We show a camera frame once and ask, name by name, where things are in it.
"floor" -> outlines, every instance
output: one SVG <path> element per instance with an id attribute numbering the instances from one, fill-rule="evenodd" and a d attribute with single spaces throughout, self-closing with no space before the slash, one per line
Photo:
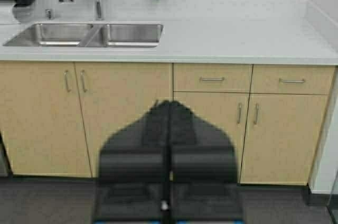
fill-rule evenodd
<path id="1" fill-rule="evenodd" d="M 241 187 L 246 224 L 332 224 L 325 207 L 308 207 L 301 189 Z M 0 224 L 90 224 L 95 184 L 0 179 Z"/>

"cabinet door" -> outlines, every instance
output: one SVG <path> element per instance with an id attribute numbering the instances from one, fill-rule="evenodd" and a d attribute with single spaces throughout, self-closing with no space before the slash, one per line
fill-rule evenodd
<path id="1" fill-rule="evenodd" d="M 172 64 L 76 63 L 91 167 L 107 138 L 141 118 L 156 100 L 172 100 Z"/>
<path id="2" fill-rule="evenodd" d="M 175 92 L 174 99 L 229 135 L 240 171 L 249 94 Z"/>
<path id="3" fill-rule="evenodd" d="M 251 95 L 241 183 L 306 185 L 326 96 Z"/>
<path id="4" fill-rule="evenodd" d="M 0 63 L 0 93 L 14 174 L 91 176 L 73 63 Z"/>

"countertop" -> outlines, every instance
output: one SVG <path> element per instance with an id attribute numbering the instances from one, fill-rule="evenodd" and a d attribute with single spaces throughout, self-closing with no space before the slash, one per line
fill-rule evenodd
<path id="1" fill-rule="evenodd" d="M 303 18 L 109 21 L 164 25 L 156 48 L 4 47 L 34 23 L 0 25 L 0 61 L 111 61 L 338 65 L 338 52 Z"/>

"double sink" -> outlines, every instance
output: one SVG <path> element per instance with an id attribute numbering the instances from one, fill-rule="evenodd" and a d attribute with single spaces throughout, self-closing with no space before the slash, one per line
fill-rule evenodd
<path id="1" fill-rule="evenodd" d="M 159 24 L 34 24 L 4 46 L 154 48 Z"/>

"cabinet handle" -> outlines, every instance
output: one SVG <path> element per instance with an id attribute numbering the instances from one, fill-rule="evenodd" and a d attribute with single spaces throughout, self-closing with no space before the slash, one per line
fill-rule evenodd
<path id="1" fill-rule="evenodd" d="M 306 80 L 305 79 L 302 79 L 302 80 L 283 80 L 282 78 L 279 78 L 279 82 L 282 82 L 282 83 L 305 83 Z"/>
<path id="2" fill-rule="evenodd" d="M 257 125 L 258 124 L 258 115 L 259 115 L 259 104 L 256 104 L 256 115 L 255 115 L 255 121 L 253 121 L 253 124 L 254 125 Z"/>
<path id="3" fill-rule="evenodd" d="M 66 88 L 67 92 L 71 92 L 72 90 L 71 90 L 71 88 L 69 87 L 69 84 L 68 84 L 68 73 L 69 73 L 68 70 L 66 70 L 64 72 L 64 84 L 65 84 L 65 88 Z"/>
<path id="4" fill-rule="evenodd" d="M 200 81 L 224 81 L 225 78 L 222 77 L 222 78 L 203 78 L 203 77 L 200 77 Z"/>
<path id="5" fill-rule="evenodd" d="M 238 117 L 237 117 L 237 124 L 241 123 L 242 118 L 242 104 L 238 104 Z"/>
<path id="6" fill-rule="evenodd" d="M 88 89 L 86 88 L 86 83 L 85 83 L 85 71 L 82 70 L 81 71 L 81 82 L 82 82 L 82 89 L 83 89 L 83 92 L 87 92 Z"/>

